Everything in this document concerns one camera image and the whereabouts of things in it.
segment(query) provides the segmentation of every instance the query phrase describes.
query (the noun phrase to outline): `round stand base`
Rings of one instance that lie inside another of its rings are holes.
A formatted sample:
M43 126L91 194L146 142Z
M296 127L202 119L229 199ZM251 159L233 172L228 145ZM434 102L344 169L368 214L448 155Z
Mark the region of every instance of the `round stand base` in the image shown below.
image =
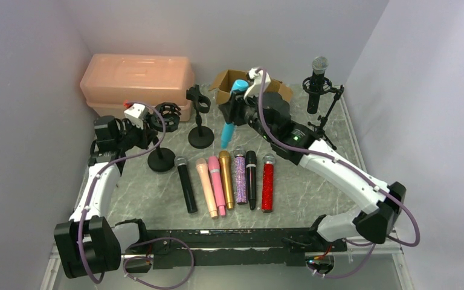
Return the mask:
M214 133L208 127L202 126L203 134L202 136L198 135L198 127L194 127L189 131L189 135L187 135L187 140L191 146L197 149L203 149L211 146L214 141Z
M168 148L160 148L160 150L163 157L160 158L154 150L150 153L147 163L150 169L155 172L166 172L172 169L175 165L175 153Z

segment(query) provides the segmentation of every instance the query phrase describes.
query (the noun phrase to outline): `blue microphone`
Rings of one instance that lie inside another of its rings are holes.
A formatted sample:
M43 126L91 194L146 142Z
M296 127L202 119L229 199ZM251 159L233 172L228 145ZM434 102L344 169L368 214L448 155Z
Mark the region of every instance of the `blue microphone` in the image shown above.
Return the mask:
M250 85L248 84L247 81L245 80L236 80L234 82L234 85L230 89L230 92L232 91L241 91L245 92ZM234 123L225 123L223 125L223 132L221 134L221 148L227 148L228 143L230 140L232 140L232 135L234 135L234 130L236 129L236 125Z

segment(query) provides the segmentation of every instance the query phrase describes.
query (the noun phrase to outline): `purple glitter microphone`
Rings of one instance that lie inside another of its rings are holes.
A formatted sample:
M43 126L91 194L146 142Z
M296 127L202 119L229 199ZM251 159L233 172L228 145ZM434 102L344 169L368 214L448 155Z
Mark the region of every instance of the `purple glitter microphone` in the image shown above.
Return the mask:
M237 146L232 152L236 157L234 165L236 166L236 203L247 203L247 182L246 182L246 166L245 166L245 149Z

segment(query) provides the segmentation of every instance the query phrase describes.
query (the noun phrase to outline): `pink microphone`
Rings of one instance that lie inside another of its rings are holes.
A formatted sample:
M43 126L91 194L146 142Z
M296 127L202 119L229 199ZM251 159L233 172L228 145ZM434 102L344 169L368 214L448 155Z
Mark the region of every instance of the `pink microphone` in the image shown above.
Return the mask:
M216 199L219 215L225 216L227 215L225 212L225 195L223 194L223 186L221 184L218 158L216 156L209 157L208 165L209 172L211 173L211 179L213 181L214 198Z

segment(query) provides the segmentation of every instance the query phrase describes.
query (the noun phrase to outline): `pink plastic container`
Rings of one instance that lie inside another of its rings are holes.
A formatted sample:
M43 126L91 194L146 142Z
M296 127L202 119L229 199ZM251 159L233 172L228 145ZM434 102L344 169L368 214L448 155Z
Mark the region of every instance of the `pink plastic container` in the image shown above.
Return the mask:
M152 106L172 102L181 108L181 121L188 121L192 103L185 92L194 84L187 57L95 54L80 86L86 103L100 116L124 118L125 101Z

